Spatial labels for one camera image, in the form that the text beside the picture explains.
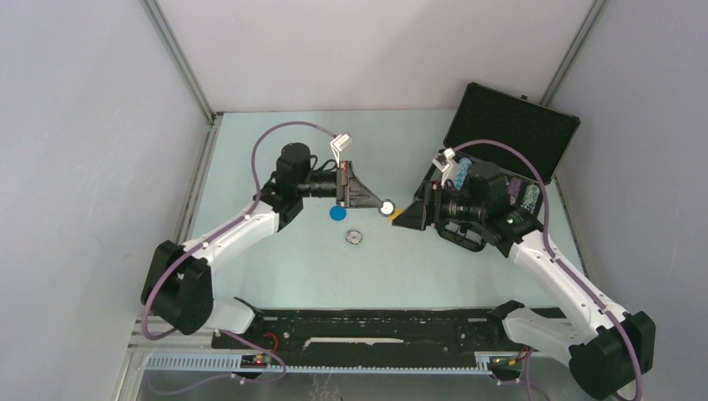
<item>light blue table surface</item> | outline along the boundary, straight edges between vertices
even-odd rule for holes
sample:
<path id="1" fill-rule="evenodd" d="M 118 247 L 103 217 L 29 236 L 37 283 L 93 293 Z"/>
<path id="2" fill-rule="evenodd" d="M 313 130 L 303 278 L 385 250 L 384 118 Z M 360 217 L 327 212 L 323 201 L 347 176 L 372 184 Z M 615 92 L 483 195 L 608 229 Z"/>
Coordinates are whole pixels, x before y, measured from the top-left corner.
<path id="1" fill-rule="evenodd" d="M 342 153 L 374 193 L 405 208 L 454 116 L 454 110 L 323 111 L 225 114 L 193 236 L 238 213 L 255 193 L 250 152 L 275 124 L 305 120 L 354 142 Z M 283 145 L 307 144 L 320 162 L 331 158 L 330 138 L 308 127 L 285 127 L 261 144 L 256 166 L 261 183 L 275 169 Z M 549 185 L 550 233 L 580 267 L 578 252 L 555 185 Z M 349 210 L 333 221 L 333 199 L 305 199 L 285 230 L 252 246 L 220 270 L 217 291 L 263 308 L 495 307 L 510 299 L 532 307 L 555 306 L 534 279 L 491 246 L 480 253 L 443 240 L 434 230 L 393 227 L 374 210 Z M 363 241 L 347 243 L 359 230 Z"/>

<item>white connector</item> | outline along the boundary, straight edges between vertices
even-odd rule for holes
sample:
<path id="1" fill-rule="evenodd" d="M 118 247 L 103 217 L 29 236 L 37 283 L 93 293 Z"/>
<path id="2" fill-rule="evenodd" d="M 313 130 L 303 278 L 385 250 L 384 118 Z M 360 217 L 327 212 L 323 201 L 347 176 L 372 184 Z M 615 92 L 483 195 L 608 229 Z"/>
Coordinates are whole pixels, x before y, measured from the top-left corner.
<path id="1" fill-rule="evenodd" d="M 432 159 L 432 164 L 442 172 L 440 182 L 443 186 L 445 186 L 445 182 L 448 180 L 454 179 L 455 175 L 458 173 L 459 166 L 454 157 L 455 151 L 453 148 L 447 148 Z"/>
<path id="2" fill-rule="evenodd" d="M 344 134 L 337 135 L 336 138 L 330 142 L 332 154 L 334 154 L 334 160 L 336 161 L 337 166 L 339 166 L 339 154 L 344 150 L 344 148 L 349 146 L 352 141 L 353 139 L 349 133 L 345 132 Z"/>

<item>white robotic arm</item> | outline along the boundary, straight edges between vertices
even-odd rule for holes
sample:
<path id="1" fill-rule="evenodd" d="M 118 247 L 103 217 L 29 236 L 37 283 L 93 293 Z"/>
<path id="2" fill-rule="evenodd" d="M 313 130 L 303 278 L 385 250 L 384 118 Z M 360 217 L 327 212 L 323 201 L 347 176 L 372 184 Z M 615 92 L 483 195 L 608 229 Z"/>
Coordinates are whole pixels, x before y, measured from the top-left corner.
<path id="1" fill-rule="evenodd" d="M 545 251 L 543 233 L 533 231 L 523 236 L 520 243 L 512 245 L 508 257 L 531 273 L 536 282 L 556 300 L 570 326 L 541 317 L 527 307 L 509 313 L 503 320 L 503 325 L 507 336 L 515 343 L 529 345 L 567 366 L 570 360 L 570 346 L 589 343 L 598 336 L 599 329 L 613 327 L 613 323 L 604 311 L 598 309 L 584 289 L 559 268 L 556 262 L 558 259 L 570 266 L 576 278 L 584 282 L 596 296 L 602 297 L 607 305 L 605 309 L 611 311 L 620 321 L 624 321 L 627 311 L 575 270 L 552 241 L 550 244 L 555 250 L 555 258 Z"/>
<path id="2" fill-rule="evenodd" d="M 211 267 L 212 291 L 217 288 L 213 283 L 219 279 L 219 273 L 224 265 L 227 265 L 230 260 L 237 257 L 249 246 L 278 232 L 280 219 L 278 213 L 273 211 L 272 206 L 261 202 L 250 214 L 245 215 L 249 207 L 212 232 L 182 244 L 184 249 L 201 245 L 201 248 L 192 257 L 205 260 Z M 205 239 L 209 238 L 211 234 L 239 220 L 242 216 L 244 219 L 241 223 L 212 242 L 205 242 Z M 228 330 L 236 334 L 245 332 L 255 317 L 253 308 L 239 299 L 224 294 L 213 293 L 213 297 L 214 306 L 203 327 Z"/>
<path id="3" fill-rule="evenodd" d="M 445 150 L 433 159 L 441 180 L 423 181 L 415 201 L 393 225 L 421 231 L 434 226 L 449 239 L 444 227 L 452 223 L 482 238 L 465 239 L 473 244 L 454 241 L 458 245 L 471 251 L 495 246 L 529 272 L 555 299 L 569 325 L 541 317 L 515 301 L 493 309 L 488 320 L 498 326 L 501 340 L 528 345 L 568 366 L 593 397 L 605 399 L 635 378 L 626 343 L 631 342 L 640 371 L 648 371 L 654 357 L 654 322 L 643 312 L 627 313 L 576 270 L 550 238 L 544 238 L 540 222 L 510 204 L 507 179 L 497 165 L 475 163 L 465 185 L 456 189 L 446 174 L 457 169 L 453 156 L 453 151 Z"/>
<path id="4" fill-rule="evenodd" d="M 324 169 L 326 162 L 320 168 L 311 165 L 306 145 L 286 145 L 271 180 L 239 215 L 182 245 L 166 241 L 157 247 L 141 294 L 143 304 L 185 335 L 202 327 L 245 332 L 259 311 L 231 294 L 214 293 L 218 286 L 213 282 L 231 259 L 289 225 L 302 210 L 303 198 L 334 198 L 341 207 L 376 208 L 384 216 L 395 211 L 392 202 L 379 199 L 359 181 L 351 161 L 339 160 L 349 142 L 347 134 L 331 142 L 338 161 L 329 170 Z"/>

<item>blue circle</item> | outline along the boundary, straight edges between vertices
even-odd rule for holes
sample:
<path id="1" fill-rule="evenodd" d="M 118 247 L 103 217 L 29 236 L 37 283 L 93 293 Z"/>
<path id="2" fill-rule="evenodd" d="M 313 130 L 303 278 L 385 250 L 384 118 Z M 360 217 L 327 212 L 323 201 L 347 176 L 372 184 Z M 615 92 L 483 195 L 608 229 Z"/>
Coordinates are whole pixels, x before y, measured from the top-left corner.
<path id="1" fill-rule="evenodd" d="M 334 221 L 342 221 L 346 217 L 346 209 L 341 206 L 333 206 L 330 209 L 330 217 Z"/>

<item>yellow tip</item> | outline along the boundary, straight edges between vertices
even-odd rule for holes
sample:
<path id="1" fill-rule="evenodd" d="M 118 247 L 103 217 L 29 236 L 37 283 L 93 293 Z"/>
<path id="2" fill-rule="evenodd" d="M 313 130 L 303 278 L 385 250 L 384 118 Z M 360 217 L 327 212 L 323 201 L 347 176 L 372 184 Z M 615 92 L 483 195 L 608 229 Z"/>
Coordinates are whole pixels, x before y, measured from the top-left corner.
<path id="1" fill-rule="evenodd" d="M 396 211 L 394 211 L 393 214 L 388 217 L 388 220 L 393 221 L 393 219 L 398 217 L 398 215 L 400 215 L 401 213 L 403 213 L 403 209 L 396 208 Z"/>

